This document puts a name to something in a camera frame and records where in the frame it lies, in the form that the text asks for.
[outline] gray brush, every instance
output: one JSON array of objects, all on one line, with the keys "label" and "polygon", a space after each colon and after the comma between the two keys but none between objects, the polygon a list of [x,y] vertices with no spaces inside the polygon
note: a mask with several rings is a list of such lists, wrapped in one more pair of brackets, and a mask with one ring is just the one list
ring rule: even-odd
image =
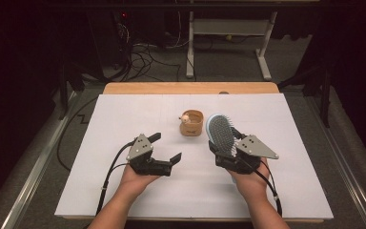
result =
[{"label": "gray brush", "polygon": [[223,114],[213,114],[207,119],[207,135],[221,154],[232,154],[234,148],[232,126],[230,119]]}]

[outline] wooden table edge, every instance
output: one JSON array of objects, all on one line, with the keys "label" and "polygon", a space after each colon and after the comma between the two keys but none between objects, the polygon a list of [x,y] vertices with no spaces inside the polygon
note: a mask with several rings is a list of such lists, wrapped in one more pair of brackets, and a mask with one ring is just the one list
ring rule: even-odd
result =
[{"label": "wooden table edge", "polygon": [[278,94],[272,82],[114,82],[103,94]]}]

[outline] human hand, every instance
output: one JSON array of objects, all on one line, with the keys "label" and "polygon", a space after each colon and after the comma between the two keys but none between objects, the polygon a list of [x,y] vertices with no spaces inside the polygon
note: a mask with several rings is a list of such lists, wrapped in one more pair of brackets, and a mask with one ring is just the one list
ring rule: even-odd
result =
[{"label": "human hand", "polygon": [[122,197],[129,204],[132,204],[135,199],[144,192],[147,186],[158,178],[160,178],[160,176],[138,175],[133,168],[127,164],[114,196]]},{"label": "human hand", "polygon": [[[261,160],[267,165],[266,158],[262,157]],[[267,200],[267,183],[257,173],[253,172],[249,175],[241,175],[230,170],[227,171],[236,180],[237,190],[248,204],[256,200]],[[263,163],[260,163],[257,171],[265,178],[269,178],[269,170]]]}]

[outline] white paper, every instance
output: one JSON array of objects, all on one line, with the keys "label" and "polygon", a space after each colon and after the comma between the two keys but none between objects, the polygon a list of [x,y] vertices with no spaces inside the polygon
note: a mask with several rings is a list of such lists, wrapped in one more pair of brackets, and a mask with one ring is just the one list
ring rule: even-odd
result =
[{"label": "white paper", "polygon": [[[283,94],[106,94],[100,95],[55,214],[94,216],[106,174],[117,152],[140,134],[161,133],[152,157],[168,160],[182,152],[170,177],[152,183],[129,217],[148,219],[247,219],[248,209],[231,176],[216,167],[203,127],[201,136],[179,133],[179,117],[198,110],[207,118],[227,115],[238,131],[256,135],[279,155],[269,159],[283,217],[332,219]],[[116,164],[126,162],[128,150]],[[110,178],[105,203],[115,192],[123,167]],[[269,200],[275,207],[271,191]]]}]

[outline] human arm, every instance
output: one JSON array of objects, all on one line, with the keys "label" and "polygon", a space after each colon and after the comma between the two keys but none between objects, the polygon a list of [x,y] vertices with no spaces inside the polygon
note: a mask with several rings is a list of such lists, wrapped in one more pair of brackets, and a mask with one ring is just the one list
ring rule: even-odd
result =
[{"label": "human arm", "polygon": [[[262,160],[267,165],[266,158],[262,158]],[[257,171],[265,178],[269,177],[269,170],[265,165],[260,164]],[[228,172],[236,180],[236,187],[242,197],[245,198],[254,228],[290,228],[268,201],[265,180],[256,173],[241,175],[230,170]]]},{"label": "human arm", "polygon": [[103,207],[89,226],[90,229],[124,228],[133,202],[145,188],[160,176],[140,176],[127,164],[120,184],[109,202]]}]

